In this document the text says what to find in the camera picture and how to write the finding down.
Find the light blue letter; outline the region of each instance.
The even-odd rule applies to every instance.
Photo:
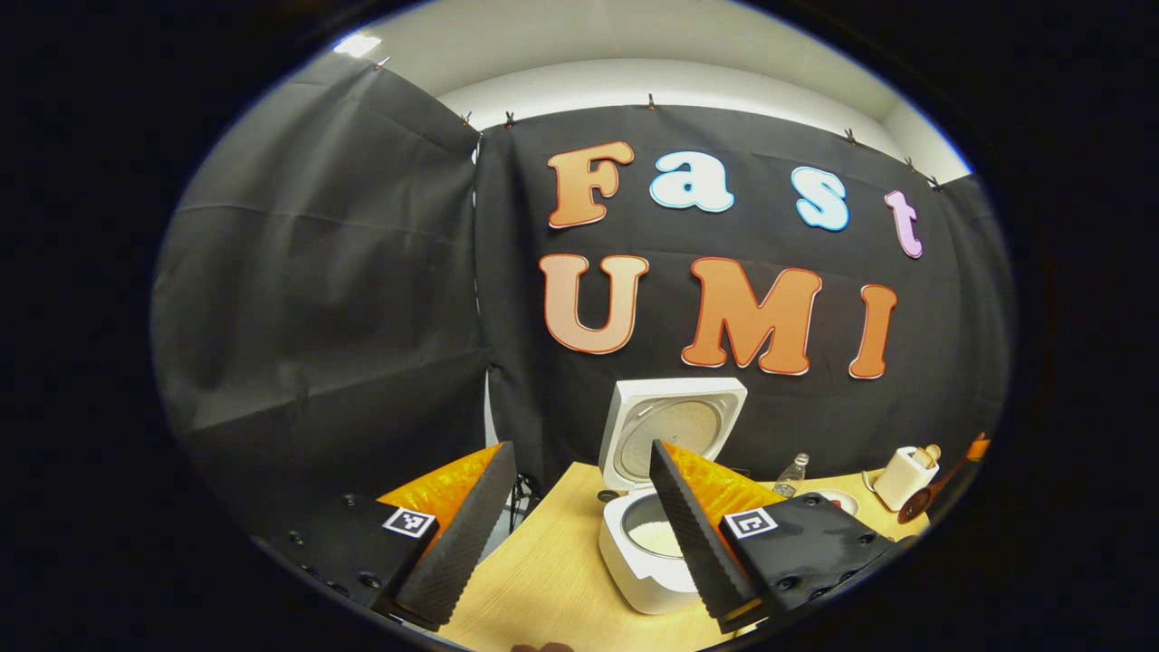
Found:
[[[688,170],[673,171],[687,164]],[[724,166],[715,156],[702,152],[672,152],[656,161],[661,174],[653,180],[653,199],[670,208],[700,206],[707,212],[721,212],[732,205],[735,197],[724,183]]]
[[[850,222],[845,205],[845,185],[832,174],[814,168],[799,167],[789,176],[803,199],[797,199],[797,212],[809,226],[840,230]]]

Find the letter m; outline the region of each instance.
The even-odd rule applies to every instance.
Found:
[[[752,362],[765,340],[768,351],[758,367],[768,374],[801,376],[809,371],[806,346],[812,299],[821,291],[821,277],[789,268],[781,271],[765,299],[757,302],[741,263],[726,257],[702,257],[692,263],[700,278],[700,316],[692,346],[680,359],[694,367],[721,367],[728,354],[721,339],[728,331],[736,365]]]

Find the glass bottle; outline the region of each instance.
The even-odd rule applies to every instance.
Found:
[[[809,463],[809,454],[800,453],[793,464],[789,466],[781,476],[777,478],[777,484],[773,485],[773,491],[783,496],[785,498],[793,498],[793,495],[801,489],[801,481],[804,479],[804,467]]]

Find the black curtain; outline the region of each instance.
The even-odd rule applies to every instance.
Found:
[[[247,532],[483,446],[478,138],[391,71],[327,53],[189,183],[152,351],[175,435]]]
[[[606,215],[556,229],[559,153],[626,141],[633,162],[617,164],[619,186],[597,203]],[[727,170],[735,203],[723,212],[661,206],[649,195],[655,161],[678,151],[705,152]],[[799,217],[790,173],[809,166],[846,188],[848,225],[837,232]],[[734,376],[749,390],[719,461],[775,477],[793,455],[811,455],[814,476],[883,467],[895,448],[935,442],[956,461],[997,423],[1012,358],[1013,279],[1001,237],[978,181],[932,189],[907,166],[828,131],[771,117],[693,107],[610,107],[568,111],[483,131],[479,154],[475,246],[483,332],[496,431],[517,444],[519,468],[553,485],[573,461],[595,464],[615,381]],[[884,196],[902,190],[918,214],[919,258],[902,249]],[[637,255],[635,331],[607,356],[570,351],[544,322],[541,256],[583,255],[578,316],[590,328],[607,318],[608,278],[599,262]],[[786,268],[816,272],[809,372],[763,373],[732,360],[690,367],[700,283],[690,265],[702,256],[738,261],[758,299]],[[857,357],[865,306],[860,288],[897,293],[885,347],[887,372],[874,381],[847,372]]]

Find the wooden table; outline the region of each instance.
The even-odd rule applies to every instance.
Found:
[[[870,482],[881,471],[870,471]],[[571,464],[527,520],[475,569],[451,622],[438,635],[478,652],[548,642],[566,643],[576,652],[684,652],[738,636],[722,635],[704,602],[662,616],[628,606],[599,552],[604,504],[596,493],[603,489],[596,467]],[[860,504],[857,518],[895,540],[930,523],[921,515],[899,526],[896,513],[865,488],[860,474],[809,479],[800,491],[819,489],[851,495]]]

